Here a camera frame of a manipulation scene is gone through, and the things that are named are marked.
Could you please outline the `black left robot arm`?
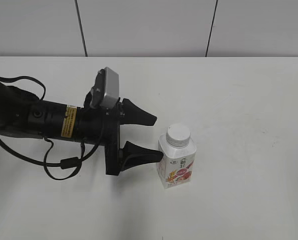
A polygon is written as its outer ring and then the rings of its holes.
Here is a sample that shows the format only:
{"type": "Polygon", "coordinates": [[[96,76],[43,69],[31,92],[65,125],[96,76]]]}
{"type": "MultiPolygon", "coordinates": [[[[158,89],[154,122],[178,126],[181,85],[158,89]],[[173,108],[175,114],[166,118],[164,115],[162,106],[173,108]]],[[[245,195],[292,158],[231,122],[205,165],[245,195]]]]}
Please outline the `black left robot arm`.
{"type": "Polygon", "coordinates": [[[135,166],[161,161],[163,153],[160,151],[131,142],[120,146],[122,125],[153,126],[157,118],[129,99],[119,97],[119,76],[110,68],[98,72],[83,107],[46,101],[15,87],[16,81],[16,77],[0,77],[0,146],[13,156],[42,166],[45,171],[53,167],[72,169],[72,176],[75,176],[91,153],[82,151],[79,157],[62,159],[58,163],[38,161],[11,149],[1,136],[43,139],[48,143],[57,139],[71,141],[80,143],[82,150],[86,144],[91,144],[92,152],[104,146],[106,174],[112,176],[135,166]]]}

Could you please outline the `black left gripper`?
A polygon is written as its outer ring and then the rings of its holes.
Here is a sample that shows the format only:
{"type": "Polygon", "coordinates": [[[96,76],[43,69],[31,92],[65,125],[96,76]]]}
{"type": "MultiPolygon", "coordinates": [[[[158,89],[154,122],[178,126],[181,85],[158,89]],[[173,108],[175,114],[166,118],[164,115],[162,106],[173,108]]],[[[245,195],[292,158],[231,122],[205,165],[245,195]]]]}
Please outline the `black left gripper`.
{"type": "Polygon", "coordinates": [[[81,158],[90,158],[99,146],[104,147],[105,172],[118,176],[120,172],[141,165],[159,163],[161,151],[146,149],[129,141],[120,149],[120,124],[153,126],[157,117],[142,110],[132,101],[124,98],[111,109],[81,109],[76,129],[76,140],[93,145],[91,151],[81,158]]]}

